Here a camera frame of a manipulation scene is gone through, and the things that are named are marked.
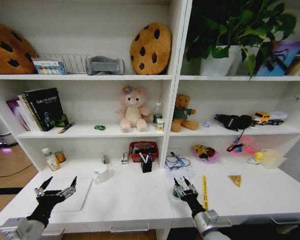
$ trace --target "red basket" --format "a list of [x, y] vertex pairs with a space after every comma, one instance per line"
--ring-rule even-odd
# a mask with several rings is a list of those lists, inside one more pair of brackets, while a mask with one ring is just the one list
[[[134, 163], [141, 163], [142, 159], [141, 156], [139, 154], [133, 154], [132, 150], [134, 149], [134, 147], [137, 147], [138, 149], [142, 150], [142, 149], [146, 149], [149, 147], [154, 147], [155, 149], [155, 153], [150, 153], [151, 157], [152, 157], [152, 162], [158, 158], [158, 146], [154, 141], [133, 141], [130, 143], [129, 145], [129, 157], [130, 159], [132, 159], [132, 161]], [[148, 154], [144, 153], [142, 154], [144, 158], [146, 158], [146, 156]]]

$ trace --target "white bookshelf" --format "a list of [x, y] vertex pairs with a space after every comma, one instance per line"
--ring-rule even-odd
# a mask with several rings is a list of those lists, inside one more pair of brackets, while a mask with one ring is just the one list
[[[288, 7], [300, 16], [300, 0], [289, 0]], [[233, 224], [267, 223], [273, 216], [300, 218], [300, 183], [280, 169], [265, 170], [246, 163], [246, 156], [226, 153], [241, 131], [228, 130], [213, 119], [215, 114], [287, 112], [288, 118], [282, 125], [258, 126], [244, 132], [256, 149], [272, 148], [285, 155], [300, 139], [300, 76], [250, 79], [242, 75], [181, 73], [191, 8], [191, 0], [47, 0], [44, 4], [38, 0], [0, 1], [0, 22], [21, 33], [38, 53], [104, 55], [123, 59], [126, 67], [125, 75], [0, 75], [0, 118], [39, 171], [0, 213], [0, 225], [8, 217], [24, 215], [20, 206], [33, 197], [33, 189], [41, 181], [52, 175], [92, 177], [100, 163], [100, 153], [107, 151], [113, 177], [104, 185], [92, 184], [81, 211], [52, 214], [48, 229], [65, 228], [68, 233], [110, 231], [111, 226], [124, 223], [133, 230], [140, 222], [157, 229], [157, 239], [165, 240], [171, 226], [191, 226], [190, 209], [172, 198], [173, 180], [166, 178], [163, 171], [167, 150], [172, 147], [181, 148], [191, 160], [195, 170], [191, 182], [199, 190], [199, 202], [201, 176], [208, 177], [210, 207], [222, 218]], [[136, 75], [130, 64], [130, 44], [137, 32], [151, 22], [166, 24], [172, 33], [169, 65], [164, 75]], [[300, 17], [293, 37], [300, 39]], [[146, 88], [146, 106], [152, 111], [156, 102], [162, 103], [163, 132], [157, 131], [153, 123], [148, 124], [147, 132], [120, 131], [121, 119], [115, 111], [121, 108], [119, 92], [125, 85]], [[8, 108], [6, 101], [24, 91], [41, 88], [57, 88], [63, 111], [75, 122], [66, 132], [59, 134], [60, 128], [25, 131]], [[190, 96], [189, 108], [196, 109], [196, 114], [188, 119], [199, 121], [199, 129], [170, 132], [177, 94]], [[206, 121], [211, 123], [209, 128], [202, 126]], [[106, 129], [95, 130], [95, 125], [105, 125]], [[158, 145], [159, 157], [149, 174], [143, 174], [138, 163], [118, 164], [123, 151], [135, 141], [154, 141]], [[215, 148], [221, 161], [200, 162], [190, 152], [193, 144]], [[47, 167], [41, 152], [46, 147], [54, 152], [62, 150], [67, 156], [60, 170], [52, 172]], [[227, 175], [235, 173], [243, 177], [242, 188], [236, 189], [227, 179]], [[151, 202], [148, 209], [142, 208], [142, 201]]]

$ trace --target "toy truck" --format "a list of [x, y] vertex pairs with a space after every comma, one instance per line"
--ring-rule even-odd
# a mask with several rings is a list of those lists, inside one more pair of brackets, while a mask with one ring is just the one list
[[255, 123], [260, 125], [281, 125], [287, 117], [288, 115], [282, 111], [273, 111], [270, 113], [258, 111], [253, 116]]

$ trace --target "wire basket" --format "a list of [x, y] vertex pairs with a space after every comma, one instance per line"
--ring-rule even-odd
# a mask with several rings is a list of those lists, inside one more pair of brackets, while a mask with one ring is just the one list
[[91, 54], [83, 53], [38, 53], [37, 56], [47, 60], [61, 59], [67, 74], [86, 74], [86, 58], [92, 58]]

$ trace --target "floor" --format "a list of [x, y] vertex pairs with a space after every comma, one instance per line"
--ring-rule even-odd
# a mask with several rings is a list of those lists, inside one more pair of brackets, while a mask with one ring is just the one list
[[[0, 149], [0, 176], [16, 173], [31, 165], [19, 145]], [[13, 176], [0, 177], [0, 188], [24, 187], [36, 174], [36, 168], [31, 165], [24, 171]], [[0, 195], [0, 212], [16, 195]], [[62, 240], [155, 240], [156, 232], [117, 233], [93, 232], [65, 234]]]

